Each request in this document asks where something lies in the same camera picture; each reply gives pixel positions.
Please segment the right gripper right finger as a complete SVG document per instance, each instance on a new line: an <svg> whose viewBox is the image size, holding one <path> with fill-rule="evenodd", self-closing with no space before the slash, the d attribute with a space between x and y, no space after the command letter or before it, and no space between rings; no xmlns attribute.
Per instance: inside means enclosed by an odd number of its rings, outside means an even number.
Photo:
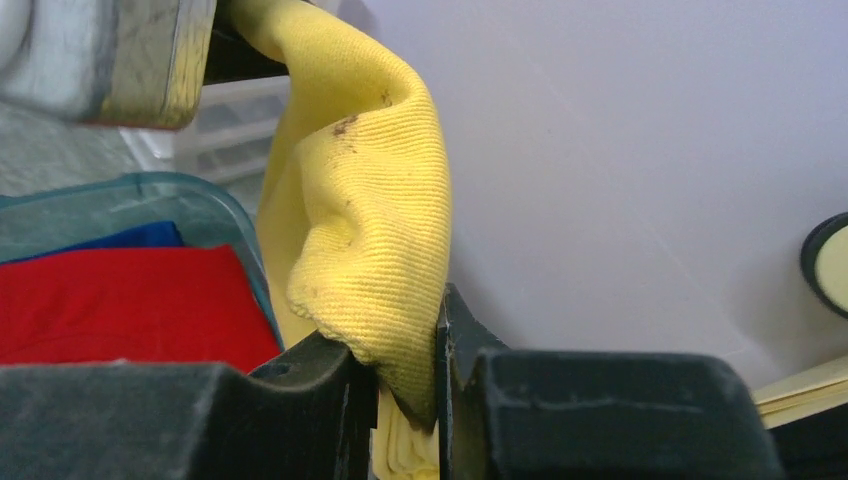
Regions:
<svg viewBox="0 0 848 480"><path fill-rule="evenodd" d="M436 344L444 479L781 479L746 385L677 353L512 349L445 289Z"/></svg>

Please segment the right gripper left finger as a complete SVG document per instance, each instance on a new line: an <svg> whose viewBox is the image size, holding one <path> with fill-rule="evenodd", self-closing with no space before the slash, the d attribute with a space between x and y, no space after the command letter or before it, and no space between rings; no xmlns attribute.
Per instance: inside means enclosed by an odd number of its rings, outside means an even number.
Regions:
<svg viewBox="0 0 848 480"><path fill-rule="evenodd" d="M250 374L223 363L7 367L5 479L364 479L373 371L312 334Z"/></svg>

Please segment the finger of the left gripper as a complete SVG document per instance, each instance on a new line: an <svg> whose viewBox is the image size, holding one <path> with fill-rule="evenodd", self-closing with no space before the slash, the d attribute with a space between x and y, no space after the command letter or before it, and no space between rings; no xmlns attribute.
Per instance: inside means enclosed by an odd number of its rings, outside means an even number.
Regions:
<svg viewBox="0 0 848 480"><path fill-rule="evenodd" d="M236 31L230 15L231 4L227 0L216 2L203 84L288 76L283 63L262 55Z"/></svg>

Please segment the white plastic drawer unit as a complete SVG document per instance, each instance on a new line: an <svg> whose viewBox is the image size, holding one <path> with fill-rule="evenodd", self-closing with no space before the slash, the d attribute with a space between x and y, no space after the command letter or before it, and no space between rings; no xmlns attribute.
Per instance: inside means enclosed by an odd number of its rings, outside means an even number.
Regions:
<svg viewBox="0 0 848 480"><path fill-rule="evenodd" d="M120 135L144 170L225 184L264 171L289 91L287 76L205 86L184 129L122 128Z"/></svg>

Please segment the teal plastic bin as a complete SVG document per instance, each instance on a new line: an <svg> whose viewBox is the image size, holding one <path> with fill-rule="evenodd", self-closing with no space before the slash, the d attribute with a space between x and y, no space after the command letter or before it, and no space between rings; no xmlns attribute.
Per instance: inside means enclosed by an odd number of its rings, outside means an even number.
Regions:
<svg viewBox="0 0 848 480"><path fill-rule="evenodd" d="M115 180L1 200L1 262L58 249L157 221L173 221L184 247L231 247L279 347L251 220L222 188L177 173L136 173Z"/></svg>

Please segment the red cloth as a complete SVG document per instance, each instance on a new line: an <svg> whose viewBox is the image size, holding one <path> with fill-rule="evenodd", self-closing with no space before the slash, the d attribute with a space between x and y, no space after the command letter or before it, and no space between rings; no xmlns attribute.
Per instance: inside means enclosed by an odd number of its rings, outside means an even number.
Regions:
<svg viewBox="0 0 848 480"><path fill-rule="evenodd" d="M229 246L80 250L1 267L1 362L223 361L280 353Z"/></svg>

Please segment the yellow cloth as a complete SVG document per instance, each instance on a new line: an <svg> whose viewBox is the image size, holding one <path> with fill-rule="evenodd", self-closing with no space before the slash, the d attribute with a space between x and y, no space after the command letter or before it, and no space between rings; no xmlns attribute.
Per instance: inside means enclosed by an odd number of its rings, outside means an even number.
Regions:
<svg viewBox="0 0 848 480"><path fill-rule="evenodd" d="M391 50L307 2L234 1L228 14L290 78L257 211L283 342L317 332L374 368L375 475L435 479L452 211L430 93Z"/></svg>

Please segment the blue cloth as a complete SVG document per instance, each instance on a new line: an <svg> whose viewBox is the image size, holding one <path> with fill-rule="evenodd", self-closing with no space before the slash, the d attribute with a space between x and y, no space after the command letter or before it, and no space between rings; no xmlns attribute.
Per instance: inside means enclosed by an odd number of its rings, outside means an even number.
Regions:
<svg viewBox="0 0 848 480"><path fill-rule="evenodd" d="M29 261L51 255L80 250L118 249L118 248L173 248L184 247L180 231L173 221L157 221L134 226L117 233L86 240L54 250L28 256L16 256L1 264Z"/></svg>

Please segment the yellow hard-shell suitcase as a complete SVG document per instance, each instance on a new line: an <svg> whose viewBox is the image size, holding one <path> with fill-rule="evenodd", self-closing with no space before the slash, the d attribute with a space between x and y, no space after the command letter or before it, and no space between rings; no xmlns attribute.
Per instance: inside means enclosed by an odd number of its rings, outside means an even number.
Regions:
<svg viewBox="0 0 848 480"><path fill-rule="evenodd" d="M799 256L802 277L832 313L847 317L847 214L817 225ZM753 393L788 479L847 477L847 357Z"/></svg>

